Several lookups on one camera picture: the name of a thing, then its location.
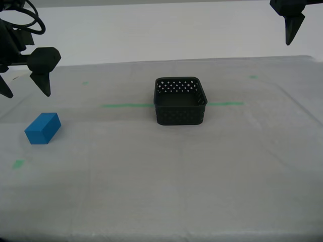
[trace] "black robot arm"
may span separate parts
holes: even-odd
[[[292,43],[305,19],[302,11],[306,5],[322,3],[323,0],[271,0],[273,9],[285,18],[287,45]]]
[[[24,9],[27,2],[34,13]],[[34,45],[33,34],[43,34],[46,31],[45,25],[39,18],[37,9],[29,0],[0,0],[0,12],[3,10],[18,11],[31,16],[34,21],[18,25],[0,19],[0,73],[6,72],[9,66],[27,65],[32,71],[31,79],[46,95],[50,96],[49,73],[56,67],[61,55],[54,47],[37,48],[30,55],[22,55],[27,45]],[[41,30],[34,30],[30,27],[39,24]],[[13,94],[0,76],[0,94],[12,98]]]

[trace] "perforated basket rim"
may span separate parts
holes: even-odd
[[[157,105],[156,104],[156,99],[157,99],[157,82],[158,81],[160,81],[160,80],[169,80],[169,79],[194,79],[194,80],[196,80],[197,81],[197,83],[198,83],[198,85],[200,86],[200,88],[201,88],[201,92],[202,92],[202,96],[203,96],[203,98],[204,98],[204,100],[205,100],[205,104],[203,104],[203,105],[194,105],[194,106],[162,106],[162,105]],[[204,90],[203,90],[203,86],[202,86],[202,84],[201,84],[201,82],[200,82],[200,80],[197,78],[197,77],[160,77],[160,78],[158,78],[158,79],[156,79],[156,81],[155,81],[155,91],[154,91],[154,96],[153,96],[153,104],[155,105],[155,107],[165,107],[165,108],[172,108],[172,107],[180,107],[180,108],[182,108],[182,107],[203,107],[203,106],[206,106],[207,105],[207,98],[206,98],[206,95],[205,95],[205,93],[204,93]]]

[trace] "green tape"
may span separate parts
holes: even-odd
[[[12,169],[19,169],[24,165],[24,160],[16,160],[15,164],[12,166]]]
[[[244,102],[209,102],[208,106],[238,106],[244,105]]]
[[[101,107],[118,108],[118,107],[153,107],[152,103],[120,103],[120,104],[102,104]]]

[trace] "black plastic basket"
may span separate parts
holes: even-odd
[[[153,102],[160,125],[199,125],[207,99],[196,77],[163,77],[156,80]]]

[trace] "blue cube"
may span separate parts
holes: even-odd
[[[46,145],[60,127],[61,122],[57,113],[42,113],[26,128],[25,133],[32,145]]]

